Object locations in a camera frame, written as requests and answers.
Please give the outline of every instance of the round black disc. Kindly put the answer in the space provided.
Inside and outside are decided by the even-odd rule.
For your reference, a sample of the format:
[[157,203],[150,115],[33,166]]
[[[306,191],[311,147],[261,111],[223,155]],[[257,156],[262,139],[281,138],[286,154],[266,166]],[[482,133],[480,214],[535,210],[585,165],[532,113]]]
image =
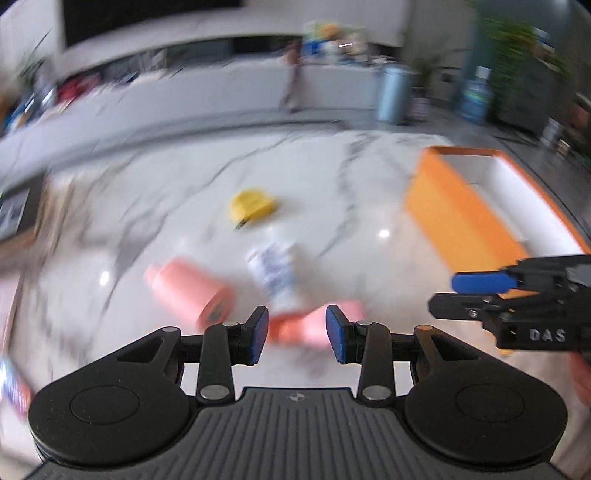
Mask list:
[[31,405],[29,424],[43,456],[106,468],[165,449],[189,415],[187,397],[162,373],[118,362],[104,369],[91,364],[43,388]]
[[415,385],[405,418],[419,439],[450,459],[510,467],[549,459],[567,413],[545,383],[476,361],[458,362]]

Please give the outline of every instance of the pink object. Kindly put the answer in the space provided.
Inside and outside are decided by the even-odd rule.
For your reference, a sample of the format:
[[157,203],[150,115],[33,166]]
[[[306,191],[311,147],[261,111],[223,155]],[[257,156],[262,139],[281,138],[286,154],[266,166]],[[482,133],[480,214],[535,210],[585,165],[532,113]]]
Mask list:
[[151,265],[144,278],[156,298],[190,327],[222,323],[234,306],[230,287],[181,258]]
[[[365,320],[361,302],[356,300],[330,302],[308,315],[285,319],[282,324],[277,326],[277,341],[315,348],[328,348],[330,341],[326,333],[326,309],[329,305],[339,307],[350,322]],[[269,327],[272,326],[273,321],[274,319],[271,319]]]

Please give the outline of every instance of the pink cup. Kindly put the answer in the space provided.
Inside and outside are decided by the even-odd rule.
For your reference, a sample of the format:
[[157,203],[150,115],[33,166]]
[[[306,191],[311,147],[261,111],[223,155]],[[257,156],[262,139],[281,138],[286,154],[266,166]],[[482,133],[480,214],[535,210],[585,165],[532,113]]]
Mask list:
[[151,265],[144,278],[156,298],[189,327],[222,323],[234,306],[230,287],[181,258],[163,267]]

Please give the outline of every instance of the gray bin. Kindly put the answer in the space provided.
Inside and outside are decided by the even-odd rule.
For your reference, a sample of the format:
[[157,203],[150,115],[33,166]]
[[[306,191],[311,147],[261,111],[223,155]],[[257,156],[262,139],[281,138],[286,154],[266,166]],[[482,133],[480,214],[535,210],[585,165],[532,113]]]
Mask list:
[[379,88],[375,117],[379,122],[398,125],[406,117],[416,73],[405,65],[386,64]]

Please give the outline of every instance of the person's leg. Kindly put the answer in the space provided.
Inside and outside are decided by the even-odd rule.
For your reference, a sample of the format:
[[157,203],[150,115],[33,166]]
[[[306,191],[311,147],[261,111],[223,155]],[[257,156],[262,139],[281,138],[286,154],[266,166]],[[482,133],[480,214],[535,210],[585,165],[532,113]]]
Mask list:
[[304,81],[302,75],[302,68],[301,65],[297,65],[294,70],[294,78],[293,78],[293,85],[291,87],[292,90],[292,99],[294,101],[294,105],[291,107],[291,113],[299,112],[303,105],[304,105]]
[[279,107],[286,107],[290,100],[293,98],[294,93],[296,91],[296,82],[297,82],[297,67],[293,66],[290,71],[290,81],[287,85],[287,90],[285,91],[285,95],[281,99],[279,103]]

